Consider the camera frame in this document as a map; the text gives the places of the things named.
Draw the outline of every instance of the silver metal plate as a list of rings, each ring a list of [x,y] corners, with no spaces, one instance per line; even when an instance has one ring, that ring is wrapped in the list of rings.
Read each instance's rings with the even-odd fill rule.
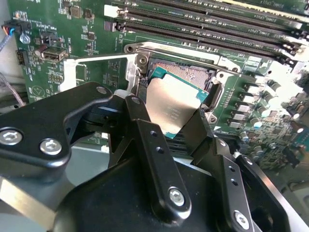
[[[55,212],[4,177],[0,177],[0,200],[35,221],[47,231],[53,228]]]
[[[164,134],[177,134],[201,102],[196,89],[176,78],[153,79],[147,88],[146,108]]]

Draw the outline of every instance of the cable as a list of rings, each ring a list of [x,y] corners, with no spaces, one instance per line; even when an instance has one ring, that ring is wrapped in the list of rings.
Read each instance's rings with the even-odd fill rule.
[[[25,104],[23,100],[21,99],[21,97],[18,95],[17,91],[11,86],[11,84],[6,80],[5,76],[1,72],[0,72],[0,79],[5,84],[5,86],[7,86],[7,88],[11,91],[11,93],[14,95],[18,103],[21,106],[24,106]]]
[[[15,31],[15,28],[10,29],[10,35],[13,35],[13,32]]]
[[[0,52],[2,51],[2,49],[4,48],[4,46],[8,43],[8,41],[10,40],[10,38],[12,38],[11,35],[6,35],[3,40],[0,43]]]
[[[8,35],[8,32],[6,31],[5,28],[2,28],[4,30],[5,35]]]

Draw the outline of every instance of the usb port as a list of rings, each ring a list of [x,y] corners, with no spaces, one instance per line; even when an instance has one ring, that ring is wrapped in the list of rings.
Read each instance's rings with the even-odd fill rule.
[[[67,56],[67,51],[64,48],[49,47],[42,54],[45,60],[59,62]]]

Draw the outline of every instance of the black mounting arm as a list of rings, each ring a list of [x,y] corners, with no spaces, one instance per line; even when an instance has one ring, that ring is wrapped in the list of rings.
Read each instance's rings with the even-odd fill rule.
[[[308,231],[264,173],[245,156],[233,158],[198,111],[182,129],[194,160],[181,164],[140,98],[113,95],[97,83],[0,116],[0,175],[57,180],[70,147],[95,131],[110,134],[109,169],[66,196],[53,232],[260,232],[263,224],[252,219],[248,186],[268,196],[265,208],[274,228]],[[287,223],[279,225],[276,215]]]

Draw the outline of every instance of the motherboard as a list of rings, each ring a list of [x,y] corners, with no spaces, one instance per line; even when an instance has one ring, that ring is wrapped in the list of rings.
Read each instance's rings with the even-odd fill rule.
[[[89,81],[142,96],[160,67],[207,92],[200,110],[215,134],[262,168],[308,155],[308,1],[8,3],[2,28],[14,29],[30,102]],[[181,132],[168,142],[183,153]]]

